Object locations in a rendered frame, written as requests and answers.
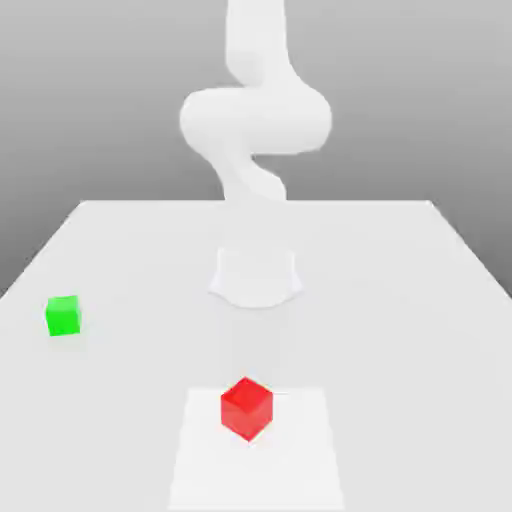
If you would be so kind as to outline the small red cube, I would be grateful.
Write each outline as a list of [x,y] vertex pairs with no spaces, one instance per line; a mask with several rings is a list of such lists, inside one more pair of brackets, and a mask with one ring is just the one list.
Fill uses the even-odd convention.
[[220,397],[221,423],[251,442],[273,421],[273,402],[269,389],[243,377]]

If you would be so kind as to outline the small green cube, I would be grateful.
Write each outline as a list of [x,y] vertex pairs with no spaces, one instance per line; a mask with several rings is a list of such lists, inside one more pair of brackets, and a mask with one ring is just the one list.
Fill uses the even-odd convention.
[[81,332],[81,308],[77,295],[48,299],[45,318],[51,336],[72,335]]

